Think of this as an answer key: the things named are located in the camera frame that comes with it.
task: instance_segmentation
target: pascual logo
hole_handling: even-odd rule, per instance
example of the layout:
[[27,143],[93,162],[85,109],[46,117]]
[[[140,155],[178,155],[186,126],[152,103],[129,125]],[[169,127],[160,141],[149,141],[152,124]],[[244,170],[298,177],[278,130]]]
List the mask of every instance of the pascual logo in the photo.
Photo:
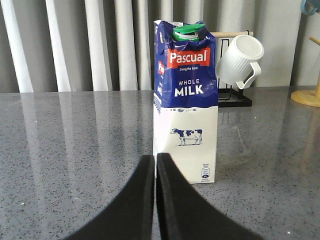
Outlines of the pascual logo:
[[163,75],[165,73],[165,66],[162,64],[162,61],[159,61],[159,63],[158,63],[158,72],[161,75]]
[[168,68],[175,69],[178,66],[210,65],[210,47],[205,47],[200,51],[178,51],[177,49],[168,49]]

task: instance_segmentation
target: curtain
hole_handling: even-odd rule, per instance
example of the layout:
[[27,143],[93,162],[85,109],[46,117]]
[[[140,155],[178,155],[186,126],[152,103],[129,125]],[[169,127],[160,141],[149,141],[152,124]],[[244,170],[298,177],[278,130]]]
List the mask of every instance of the curtain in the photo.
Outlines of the curtain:
[[265,49],[256,87],[317,84],[308,37],[320,39],[320,15],[301,14],[300,0],[0,2],[1,93],[151,90],[158,19],[254,31]]

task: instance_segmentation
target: green cap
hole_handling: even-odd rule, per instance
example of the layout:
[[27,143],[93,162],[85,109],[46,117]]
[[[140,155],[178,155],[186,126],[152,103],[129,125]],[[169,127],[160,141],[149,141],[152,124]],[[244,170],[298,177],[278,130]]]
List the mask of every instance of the green cap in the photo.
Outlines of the green cap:
[[178,26],[173,29],[173,39],[176,41],[199,41],[198,31],[202,29],[205,24],[190,24]]

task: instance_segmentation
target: white mug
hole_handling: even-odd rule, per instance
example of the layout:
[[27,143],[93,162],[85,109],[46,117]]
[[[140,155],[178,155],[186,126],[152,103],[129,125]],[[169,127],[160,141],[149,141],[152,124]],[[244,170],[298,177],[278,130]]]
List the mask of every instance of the white mug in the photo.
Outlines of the white mug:
[[[226,84],[237,84],[239,89],[246,89],[261,74],[258,60],[264,52],[264,47],[255,37],[238,35],[217,63],[216,76]],[[252,70],[253,75],[244,83]]]

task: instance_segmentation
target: red label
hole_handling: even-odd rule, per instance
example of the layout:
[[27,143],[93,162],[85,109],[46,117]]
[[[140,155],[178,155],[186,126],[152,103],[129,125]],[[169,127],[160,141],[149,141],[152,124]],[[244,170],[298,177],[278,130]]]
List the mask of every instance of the red label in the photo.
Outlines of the red label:
[[203,48],[200,51],[168,49],[168,68],[176,69],[178,66],[195,64],[210,66],[210,47]]

